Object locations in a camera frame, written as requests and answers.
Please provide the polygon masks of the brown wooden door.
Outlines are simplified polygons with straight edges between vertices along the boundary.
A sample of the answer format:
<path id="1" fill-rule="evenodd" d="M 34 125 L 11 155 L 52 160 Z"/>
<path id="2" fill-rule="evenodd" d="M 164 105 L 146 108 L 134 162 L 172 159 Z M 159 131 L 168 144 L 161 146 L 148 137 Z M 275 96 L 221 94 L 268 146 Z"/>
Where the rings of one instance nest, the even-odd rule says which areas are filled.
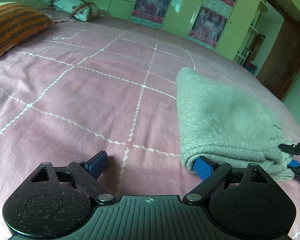
<path id="1" fill-rule="evenodd" d="M 258 81 L 283 100 L 300 72 L 300 22 L 284 20 Z"/>

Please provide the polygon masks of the pink grid bedsheet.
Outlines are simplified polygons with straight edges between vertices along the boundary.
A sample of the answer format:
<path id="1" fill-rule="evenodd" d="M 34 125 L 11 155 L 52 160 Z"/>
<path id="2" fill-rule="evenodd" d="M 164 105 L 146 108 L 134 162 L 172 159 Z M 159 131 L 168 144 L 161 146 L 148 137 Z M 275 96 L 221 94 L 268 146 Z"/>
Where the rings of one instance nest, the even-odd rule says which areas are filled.
<path id="1" fill-rule="evenodd" d="M 236 87 L 274 110 L 289 144 L 300 126 L 238 64 L 184 38 L 118 18 L 57 23 L 0 58 L 2 206 L 42 162 L 109 155 L 113 193 L 183 196 L 199 178 L 180 162 L 175 78 L 183 67 Z"/>

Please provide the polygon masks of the corner shelf unit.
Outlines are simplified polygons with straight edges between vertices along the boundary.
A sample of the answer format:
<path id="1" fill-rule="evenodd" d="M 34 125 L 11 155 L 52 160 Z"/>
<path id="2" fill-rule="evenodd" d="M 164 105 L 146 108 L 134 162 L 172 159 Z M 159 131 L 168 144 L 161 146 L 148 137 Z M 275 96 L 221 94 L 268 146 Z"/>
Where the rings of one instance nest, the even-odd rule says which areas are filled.
<path id="1" fill-rule="evenodd" d="M 260 17 L 263 14 L 266 14 L 268 12 L 268 7 L 266 5 L 266 0 L 260 0 L 257 11 L 254 14 L 254 18 L 252 20 L 252 22 L 250 23 L 248 32 L 239 48 L 239 50 L 237 51 L 237 54 L 234 58 L 234 60 L 240 64 L 240 65 L 244 65 L 246 60 L 248 59 L 249 55 L 251 54 L 251 45 L 253 43 L 253 39 L 255 38 L 255 36 L 258 35 L 258 31 L 256 29 L 257 23 L 260 19 Z"/>

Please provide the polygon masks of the green wardrobe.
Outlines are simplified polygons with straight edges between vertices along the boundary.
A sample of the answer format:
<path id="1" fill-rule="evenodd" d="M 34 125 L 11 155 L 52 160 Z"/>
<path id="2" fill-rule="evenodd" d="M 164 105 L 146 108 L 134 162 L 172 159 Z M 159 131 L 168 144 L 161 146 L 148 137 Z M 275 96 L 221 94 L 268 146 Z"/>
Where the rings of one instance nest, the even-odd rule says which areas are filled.
<path id="1" fill-rule="evenodd" d="M 230 60 L 234 60 L 260 2 L 260 0 L 236 0 L 235 5 L 231 7 L 219 0 L 171 0 L 162 24 L 156 24 L 132 17 L 136 0 L 92 1 L 111 16 L 158 28 L 187 39 L 200 8 L 210 8 L 228 19 L 213 51 Z"/>

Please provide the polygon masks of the white patterned pillow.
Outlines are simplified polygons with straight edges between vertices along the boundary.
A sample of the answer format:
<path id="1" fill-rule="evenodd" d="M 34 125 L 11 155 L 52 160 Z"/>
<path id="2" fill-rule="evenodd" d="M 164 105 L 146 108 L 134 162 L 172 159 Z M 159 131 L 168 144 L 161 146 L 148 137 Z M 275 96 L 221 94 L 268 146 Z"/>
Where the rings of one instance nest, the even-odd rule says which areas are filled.
<path id="1" fill-rule="evenodd" d="M 102 16 L 102 12 L 94 2 L 86 0 L 43 0 L 54 11 L 64 12 L 76 20 L 87 22 L 91 18 Z"/>

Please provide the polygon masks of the orange striped pillow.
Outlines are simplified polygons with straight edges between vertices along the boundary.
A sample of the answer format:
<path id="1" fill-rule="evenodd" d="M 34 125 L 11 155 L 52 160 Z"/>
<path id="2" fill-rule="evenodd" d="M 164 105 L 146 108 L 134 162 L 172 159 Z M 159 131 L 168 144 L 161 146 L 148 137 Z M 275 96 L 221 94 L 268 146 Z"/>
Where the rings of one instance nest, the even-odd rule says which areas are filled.
<path id="1" fill-rule="evenodd" d="M 20 3 L 0 5 L 0 57 L 32 35 L 53 25 L 44 13 Z"/>

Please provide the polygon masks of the right lower wall poster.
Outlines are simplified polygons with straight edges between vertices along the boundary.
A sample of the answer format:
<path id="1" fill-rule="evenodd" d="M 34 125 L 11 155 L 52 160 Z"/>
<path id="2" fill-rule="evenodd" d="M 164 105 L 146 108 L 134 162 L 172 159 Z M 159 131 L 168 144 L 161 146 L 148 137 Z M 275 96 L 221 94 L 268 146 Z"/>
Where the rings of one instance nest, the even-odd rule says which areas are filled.
<path id="1" fill-rule="evenodd" d="M 215 50 L 227 23 L 227 18 L 207 7 L 201 7 L 188 39 Z"/>

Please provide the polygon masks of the left wall poster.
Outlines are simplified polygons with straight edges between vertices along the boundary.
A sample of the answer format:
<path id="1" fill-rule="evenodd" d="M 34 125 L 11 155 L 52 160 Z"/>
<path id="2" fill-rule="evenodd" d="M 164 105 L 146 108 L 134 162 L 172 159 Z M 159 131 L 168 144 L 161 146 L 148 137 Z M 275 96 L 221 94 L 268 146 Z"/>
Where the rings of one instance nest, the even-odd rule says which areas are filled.
<path id="1" fill-rule="evenodd" d="M 162 24 L 171 0 L 136 0 L 132 17 Z"/>

